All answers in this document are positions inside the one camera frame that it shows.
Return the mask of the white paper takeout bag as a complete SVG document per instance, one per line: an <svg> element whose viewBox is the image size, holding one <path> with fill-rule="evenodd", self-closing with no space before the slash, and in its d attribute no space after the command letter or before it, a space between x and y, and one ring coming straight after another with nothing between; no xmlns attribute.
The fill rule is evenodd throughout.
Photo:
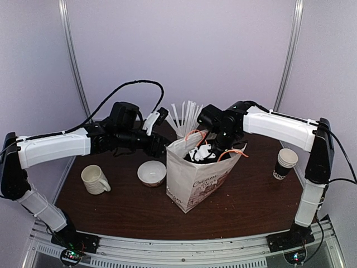
<svg viewBox="0 0 357 268"><path fill-rule="evenodd" d="M225 181L241 156L246 156L246 144L239 149L231 149L225 154L216 154L211 162L197 164L184 159L186 154L197 147L207 134L207 130L194 130L166 148L167 183L166 194L184 212L188 213L195 206L216 191ZM208 144L212 145L215 135L208 135Z"/></svg>

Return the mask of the stack of paper cups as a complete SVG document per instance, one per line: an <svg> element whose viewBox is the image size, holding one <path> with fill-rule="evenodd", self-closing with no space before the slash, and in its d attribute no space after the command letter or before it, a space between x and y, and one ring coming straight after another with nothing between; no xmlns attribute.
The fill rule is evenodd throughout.
<svg viewBox="0 0 357 268"><path fill-rule="evenodd" d="M277 162L273 170L275 179L283 180L298 162L298 155L291 149L283 148L279 151Z"/></svg>

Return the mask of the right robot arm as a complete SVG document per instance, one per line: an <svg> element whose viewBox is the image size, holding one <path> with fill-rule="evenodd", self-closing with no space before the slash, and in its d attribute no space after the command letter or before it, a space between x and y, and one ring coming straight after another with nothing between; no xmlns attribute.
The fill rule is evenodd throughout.
<svg viewBox="0 0 357 268"><path fill-rule="evenodd" d="M268 110L253 101L238 101L224 111L212 104L204 107L197 122L216 134L212 148L215 154L232 148L245 133L290 143L309 152L306 184L294 222L286 234L290 246L296 247L304 241L331 176L334 144L329 120L296 118Z"/></svg>

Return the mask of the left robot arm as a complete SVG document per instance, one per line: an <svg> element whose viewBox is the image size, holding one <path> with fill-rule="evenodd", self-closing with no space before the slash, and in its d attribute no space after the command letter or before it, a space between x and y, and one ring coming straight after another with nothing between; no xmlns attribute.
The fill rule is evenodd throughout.
<svg viewBox="0 0 357 268"><path fill-rule="evenodd" d="M148 156L160 157L169 140L154 132L168 116L161 107L146 120L141 120L139 107L127 102L116 102L110 115L102 121L83 123L74 130L32 137L6 135L1 152L1 198L17 201L36 218L47 224L54 235L68 248L80 243L80 235L69 216L41 195L28 182L27 168L52 160L72 156L101 154L107 151L119 156L119 149L130 153L143 150Z"/></svg>

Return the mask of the white ceramic bowl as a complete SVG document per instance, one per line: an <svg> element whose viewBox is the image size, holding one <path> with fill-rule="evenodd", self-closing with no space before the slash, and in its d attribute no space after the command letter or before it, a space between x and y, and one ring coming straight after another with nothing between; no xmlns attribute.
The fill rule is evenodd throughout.
<svg viewBox="0 0 357 268"><path fill-rule="evenodd" d="M137 170L137 176L147 187L160 186L166 177L166 166L159 161L146 161Z"/></svg>

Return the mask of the wrapped white straws bundle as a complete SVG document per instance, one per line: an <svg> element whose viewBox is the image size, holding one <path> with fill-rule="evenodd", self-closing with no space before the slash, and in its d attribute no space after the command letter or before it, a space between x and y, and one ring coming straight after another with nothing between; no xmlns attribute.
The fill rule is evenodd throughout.
<svg viewBox="0 0 357 268"><path fill-rule="evenodd" d="M203 109L203 105L198 105L191 100L183 101L181 109L174 103L171 104L172 110L168 112L166 121L174 130L178 139L192 133L199 126L197 122L198 115Z"/></svg>

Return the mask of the cream ceramic mug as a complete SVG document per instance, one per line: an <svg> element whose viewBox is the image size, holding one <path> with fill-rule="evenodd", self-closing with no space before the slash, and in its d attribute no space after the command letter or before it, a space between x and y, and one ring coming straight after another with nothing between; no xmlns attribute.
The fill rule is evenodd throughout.
<svg viewBox="0 0 357 268"><path fill-rule="evenodd" d="M99 195L103 192L111 191L108 179L98 165L85 167L81 172L81 179L86 190L92 195Z"/></svg>

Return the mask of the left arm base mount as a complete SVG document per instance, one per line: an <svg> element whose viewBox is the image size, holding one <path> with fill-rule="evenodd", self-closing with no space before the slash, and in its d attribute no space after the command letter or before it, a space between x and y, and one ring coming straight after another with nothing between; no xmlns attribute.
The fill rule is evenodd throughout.
<svg viewBox="0 0 357 268"><path fill-rule="evenodd" d="M68 242L58 233L51 231L51 243L62 246L60 261L68 267L78 265L81 261L90 259L90 253L96 253L100 238L93 234L76 233L74 241Z"/></svg>

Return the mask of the left aluminium corner post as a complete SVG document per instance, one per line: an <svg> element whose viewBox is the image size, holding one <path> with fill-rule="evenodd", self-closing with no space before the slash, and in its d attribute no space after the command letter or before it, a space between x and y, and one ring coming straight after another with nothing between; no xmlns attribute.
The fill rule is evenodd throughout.
<svg viewBox="0 0 357 268"><path fill-rule="evenodd" d="M71 33L71 26L70 26L70 20L69 20L69 13L68 13L68 8L67 8L67 1L66 0L59 0L59 12L60 12L60 17L61 17L61 22L62 22L62 27L64 30L64 35L65 35L65 41L67 45L67 52L69 55L69 61L70 61L70 67L71 71L73 74L75 86L77 93L79 95L79 101L81 104L81 107L84 111L85 118L88 118L90 116L90 108L88 105L88 101L85 95L85 91L83 88L83 83L80 75L80 70L78 66L78 61L76 58L75 54L75 47L73 43L73 37Z"/></svg>

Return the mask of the aluminium corner post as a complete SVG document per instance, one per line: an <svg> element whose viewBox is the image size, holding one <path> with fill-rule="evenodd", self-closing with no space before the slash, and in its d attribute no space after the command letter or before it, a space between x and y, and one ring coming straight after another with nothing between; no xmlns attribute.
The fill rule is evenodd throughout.
<svg viewBox="0 0 357 268"><path fill-rule="evenodd" d="M286 58L283 66L283 72L280 79L276 100L273 106L273 110L275 112L279 112L279 110L281 109L284 95L287 89L288 81L293 66L293 60L298 46L298 40L300 37L301 25L303 20L303 10L304 10L304 0L296 0L293 19L292 19L290 39L288 42Z"/></svg>
<svg viewBox="0 0 357 268"><path fill-rule="evenodd" d="M66 0L59 0L59 12L60 12L60 17L61 17L61 22L62 22L62 27L64 30L64 35L65 35L65 41L67 45L67 52L69 55L69 61L70 61L70 67L71 71L73 74L75 86L77 93L79 95L79 101L81 104L81 107L84 111L85 118L88 118L90 116L90 108L88 105L88 101L85 95L85 91L83 88L83 83L80 75L80 70L78 66L78 61L76 58L75 54L75 47L73 43L73 37L71 33L71 26L70 26L70 20L69 20L69 13L68 13L68 8L67 8L67 1Z"/></svg>

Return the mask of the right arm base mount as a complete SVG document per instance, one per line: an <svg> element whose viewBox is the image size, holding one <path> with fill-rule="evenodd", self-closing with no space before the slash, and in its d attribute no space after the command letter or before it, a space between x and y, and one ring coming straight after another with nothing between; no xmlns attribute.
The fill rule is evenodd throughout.
<svg viewBox="0 0 357 268"><path fill-rule="evenodd" d="M267 236L271 253L283 252L284 259L290 265L302 265L307 258L306 245L315 241L311 227L302 227L292 223L288 231Z"/></svg>

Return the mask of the right aluminium corner post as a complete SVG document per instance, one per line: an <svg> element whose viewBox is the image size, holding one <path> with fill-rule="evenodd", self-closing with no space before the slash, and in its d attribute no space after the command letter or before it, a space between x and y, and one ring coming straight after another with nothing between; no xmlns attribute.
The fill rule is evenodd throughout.
<svg viewBox="0 0 357 268"><path fill-rule="evenodd" d="M304 0L296 0L293 19L292 19L290 39L288 42L286 58L283 66L283 72L280 79L276 100L273 106L273 110L275 112L279 112L279 110L281 109L284 95L287 89L288 81L293 66L293 60L298 46L298 40L300 37L301 25L303 20L303 10L304 10Z"/></svg>

